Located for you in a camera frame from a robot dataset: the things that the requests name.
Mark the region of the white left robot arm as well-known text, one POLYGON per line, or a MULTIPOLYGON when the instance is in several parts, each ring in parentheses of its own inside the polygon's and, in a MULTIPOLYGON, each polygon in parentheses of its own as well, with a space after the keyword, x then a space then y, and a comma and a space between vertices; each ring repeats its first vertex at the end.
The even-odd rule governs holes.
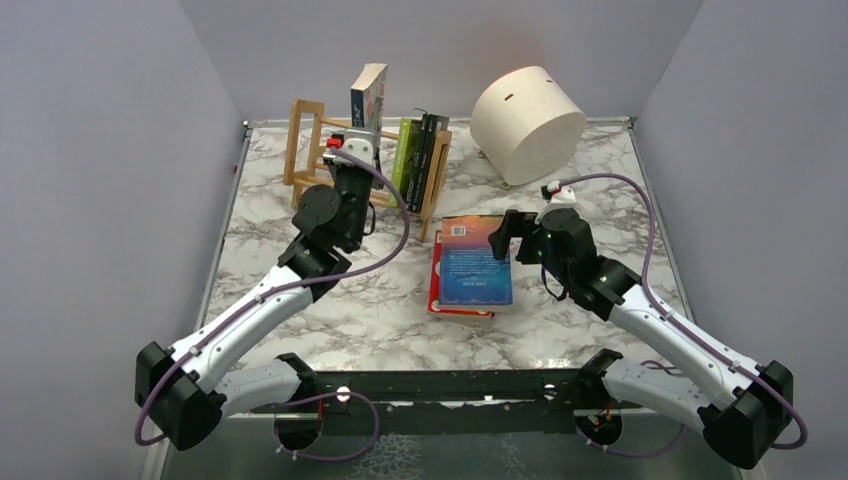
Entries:
POLYGON ((370 191, 385 176, 373 165, 338 154, 334 186, 315 185, 301 198, 299 234, 259 283, 207 326, 163 347, 151 342, 135 360, 134 400, 141 412, 134 440, 167 440, 179 451, 202 443, 236 413, 266 404, 320 406, 312 369, 294 354, 241 372, 232 366, 282 322, 318 302, 342 279, 389 261, 352 269, 347 254, 366 234, 370 191))

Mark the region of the cream cylindrical lamp shade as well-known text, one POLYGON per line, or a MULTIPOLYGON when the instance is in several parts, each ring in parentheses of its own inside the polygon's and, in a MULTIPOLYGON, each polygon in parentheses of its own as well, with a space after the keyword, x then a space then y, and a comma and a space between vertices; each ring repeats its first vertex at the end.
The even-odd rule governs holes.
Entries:
POLYGON ((586 128, 585 113, 541 66, 511 71, 481 94, 470 135, 511 186, 539 180, 567 163, 586 128))

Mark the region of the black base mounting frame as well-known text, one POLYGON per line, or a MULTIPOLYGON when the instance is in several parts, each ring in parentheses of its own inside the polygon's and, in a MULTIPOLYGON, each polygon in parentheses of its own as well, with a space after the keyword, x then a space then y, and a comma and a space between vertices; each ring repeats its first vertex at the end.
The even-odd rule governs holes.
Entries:
POLYGON ((313 371, 294 355, 302 383, 290 400, 255 408, 281 439, 319 436, 582 433, 612 444, 623 403, 604 390, 604 350, 581 368, 435 371, 313 371))

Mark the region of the dark green hardcover book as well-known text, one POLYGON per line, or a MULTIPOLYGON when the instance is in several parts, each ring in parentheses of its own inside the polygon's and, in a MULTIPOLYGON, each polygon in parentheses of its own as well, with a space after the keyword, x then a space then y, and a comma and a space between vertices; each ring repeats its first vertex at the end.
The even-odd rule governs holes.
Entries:
POLYGON ((423 146, 419 158, 419 171, 415 183, 415 192, 410 206, 414 213, 419 213, 423 204, 424 192, 429 176, 429 170, 433 160, 433 151, 436 145, 436 137, 439 131, 446 130, 450 123, 450 117, 438 114, 428 114, 425 122, 426 130, 423 135, 423 146))

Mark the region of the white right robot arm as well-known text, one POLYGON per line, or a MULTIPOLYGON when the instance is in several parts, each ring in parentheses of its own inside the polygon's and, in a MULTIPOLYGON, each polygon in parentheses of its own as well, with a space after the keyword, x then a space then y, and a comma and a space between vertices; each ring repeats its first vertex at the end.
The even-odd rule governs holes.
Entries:
POLYGON ((613 354, 587 366, 591 389, 639 404, 700 433, 728 463, 752 469, 792 420, 794 378, 780 362, 761 364, 680 317, 623 263, 598 254, 590 225, 572 208, 543 216, 509 210, 489 235, 493 256, 521 243, 516 259, 538 264, 579 307, 625 329, 680 371, 669 377, 613 354))

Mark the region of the wooden dowel rack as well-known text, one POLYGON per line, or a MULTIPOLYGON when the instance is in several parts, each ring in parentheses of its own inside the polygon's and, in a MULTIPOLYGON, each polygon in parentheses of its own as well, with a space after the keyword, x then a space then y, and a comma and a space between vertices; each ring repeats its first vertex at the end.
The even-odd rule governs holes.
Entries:
MULTIPOLYGON (((327 170, 328 167, 322 162, 325 144, 321 142, 322 128, 333 126, 346 129, 350 126, 349 121, 331 119, 324 116, 325 105, 322 102, 295 99, 291 104, 290 122, 285 152, 283 169, 283 184, 293 187, 291 204, 296 207, 305 188, 317 184, 332 186, 330 177, 320 177, 318 169, 327 170), (313 116, 310 140, 307 148, 307 163, 304 169, 296 167, 296 154, 299 149, 299 135, 301 132, 301 119, 307 114, 313 116)), ((438 199, 445 183, 445 170, 448 160, 448 152, 452 140, 452 132, 441 130, 436 133, 435 144, 431 154, 431 164, 426 174, 423 190, 421 211, 413 213, 421 222, 420 240, 424 242, 429 238, 430 222, 433 220, 438 199)))

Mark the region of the red spine paperback book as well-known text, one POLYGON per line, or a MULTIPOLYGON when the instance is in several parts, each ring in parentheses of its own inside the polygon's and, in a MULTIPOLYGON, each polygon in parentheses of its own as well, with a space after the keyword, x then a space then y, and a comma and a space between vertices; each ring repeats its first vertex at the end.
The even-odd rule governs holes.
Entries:
POLYGON ((441 320, 453 321, 470 327, 479 327, 492 320, 495 314, 491 311, 470 311, 443 308, 439 305, 440 298, 440 260, 442 251, 441 231, 435 232, 433 257, 430 269, 430 285, 427 303, 429 315, 441 320))

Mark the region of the floral cover book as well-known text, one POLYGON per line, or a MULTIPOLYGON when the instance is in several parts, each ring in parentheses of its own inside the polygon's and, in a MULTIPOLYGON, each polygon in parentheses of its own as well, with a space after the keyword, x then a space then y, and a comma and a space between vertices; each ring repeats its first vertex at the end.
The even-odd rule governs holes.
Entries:
POLYGON ((385 63, 366 63, 351 85, 351 125, 354 128, 382 130, 387 72, 385 63))

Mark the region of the blue cover paperback book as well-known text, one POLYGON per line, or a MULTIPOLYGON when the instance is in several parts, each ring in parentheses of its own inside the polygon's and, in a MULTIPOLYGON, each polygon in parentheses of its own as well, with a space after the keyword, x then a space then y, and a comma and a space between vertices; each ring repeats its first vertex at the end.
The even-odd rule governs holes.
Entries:
POLYGON ((438 302, 452 310, 500 312, 514 304, 511 263, 494 257, 489 235, 501 215, 448 216, 441 223, 438 302))

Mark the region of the lime green paperback book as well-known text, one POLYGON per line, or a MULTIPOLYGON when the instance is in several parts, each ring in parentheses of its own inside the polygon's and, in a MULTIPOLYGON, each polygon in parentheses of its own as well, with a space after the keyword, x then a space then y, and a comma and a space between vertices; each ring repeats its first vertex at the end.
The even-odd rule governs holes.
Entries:
POLYGON ((421 130, 422 120, 420 118, 404 117, 401 119, 398 138, 396 139, 391 184, 401 194, 401 199, 404 203, 407 202, 406 194, 410 183, 411 165, 421 130))

